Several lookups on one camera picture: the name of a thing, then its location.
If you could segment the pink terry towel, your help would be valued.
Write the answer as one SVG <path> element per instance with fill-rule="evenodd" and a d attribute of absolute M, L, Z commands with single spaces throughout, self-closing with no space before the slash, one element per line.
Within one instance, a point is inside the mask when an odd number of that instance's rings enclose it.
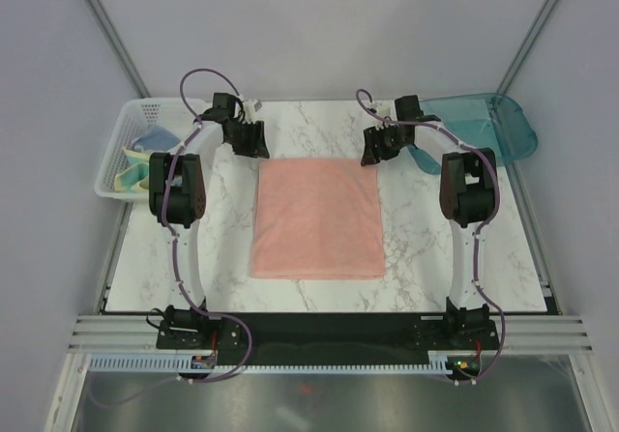
<path fill-rule="evenodd" d="M 377 168 L 347 158 L 261 162 L 251 274 L 260 279 L 383 277 Z"/>

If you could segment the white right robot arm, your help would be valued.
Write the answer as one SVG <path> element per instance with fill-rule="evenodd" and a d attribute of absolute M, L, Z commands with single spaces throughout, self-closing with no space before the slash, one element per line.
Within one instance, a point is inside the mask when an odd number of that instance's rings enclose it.
<path fill-rule="evenodd" d="M 453 240 L 452 281 L 441 329 L 447 345 L 464 349 L 489 325 L 489 312 L 499 308 L 483 289 L 486 228 L 500 207 L 495 154 L 465 143 L 438 116 L 424 113 L 416 95 L 395 101 L 395 117 L 381 115 L 365 89 L 357 90 L 355 99 L 376 122 L 364 130 L 363 166 L 393 159 L 408 147 L 425 151 L 440 164 L 439 207 Z"/>

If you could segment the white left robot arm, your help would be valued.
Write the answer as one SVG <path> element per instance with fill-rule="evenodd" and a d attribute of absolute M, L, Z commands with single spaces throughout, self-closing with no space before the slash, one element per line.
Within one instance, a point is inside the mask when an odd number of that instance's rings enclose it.
<path fill-rule="evenodd" d="M 212 327 L 200 317 L 216 318 L 207 309 L 200 280 L 197 250 L 200 221 L 216 151 L 229 145 L 246 158 L 268 158 L 265 123 L 258 118 L 262 103 L 232 94 L 216 93 L 211 106 L 194 117 L 188 135 L 171 151 L 149 158 L 149 209 L 162 227 L 173 278 L 170 304 L 191 315 L 178 328 L 178 337 L 191 349 L 206 346 Z"/>

